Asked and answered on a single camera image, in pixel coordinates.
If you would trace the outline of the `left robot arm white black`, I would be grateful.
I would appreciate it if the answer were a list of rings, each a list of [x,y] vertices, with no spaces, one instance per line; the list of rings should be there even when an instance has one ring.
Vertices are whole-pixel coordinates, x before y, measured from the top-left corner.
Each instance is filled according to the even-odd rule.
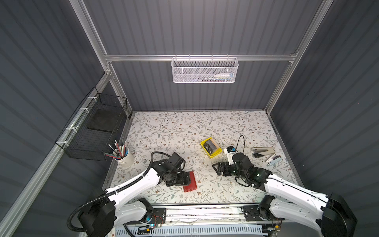
[[[70,230],[85,232],[89,237],[105,237],[115,226],[130,222],[150,224],[155,209],[145,199],[132,199],[163,182],[166,186],[188,186],[190,173],[184,171],[186,161],[177,153],[159,161],[150,160],[149,166],[138,176],[107,189],[100,196],[78,207],[67,221]]]

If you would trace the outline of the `yellow plastic card tray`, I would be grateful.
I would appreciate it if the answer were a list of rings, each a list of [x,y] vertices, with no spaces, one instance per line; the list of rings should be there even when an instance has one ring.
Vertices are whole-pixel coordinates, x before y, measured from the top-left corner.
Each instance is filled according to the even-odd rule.
[[[223,151],[212,137],[202,141],[200,145],[209,156],[209,158],[214,158]]]

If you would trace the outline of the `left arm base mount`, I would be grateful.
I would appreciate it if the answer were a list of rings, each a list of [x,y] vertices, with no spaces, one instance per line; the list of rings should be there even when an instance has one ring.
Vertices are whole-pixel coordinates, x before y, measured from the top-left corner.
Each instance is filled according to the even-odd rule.
[[[128,222],[127,225],[132,224],[164,224],[166,221],[166,208],[153,208],[152,211],[148,211],[141,220]]]

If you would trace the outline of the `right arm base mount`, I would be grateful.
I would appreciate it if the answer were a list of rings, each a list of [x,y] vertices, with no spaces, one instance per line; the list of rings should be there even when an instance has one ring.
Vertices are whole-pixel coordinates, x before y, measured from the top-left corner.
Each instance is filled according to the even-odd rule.
[[[245,220],[248,222],[253,221],[283,221],[285,218],[278,218],[274,216],[270,210],[260,208],[258,205],[244,205],[241,208]]]

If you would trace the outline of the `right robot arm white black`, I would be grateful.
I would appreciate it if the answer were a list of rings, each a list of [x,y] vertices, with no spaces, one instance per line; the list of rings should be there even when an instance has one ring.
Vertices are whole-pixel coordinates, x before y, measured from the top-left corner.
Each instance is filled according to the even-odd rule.
[[[255,167],[243,153],[234,154],[231,162],[212,167],[219,176],[233,176],[239,185],[265,192],[257,207],[262,220],[290,220],[324,237],[354,235],[358,220],[339,194],[317,193],[290,183],[267,169]]]

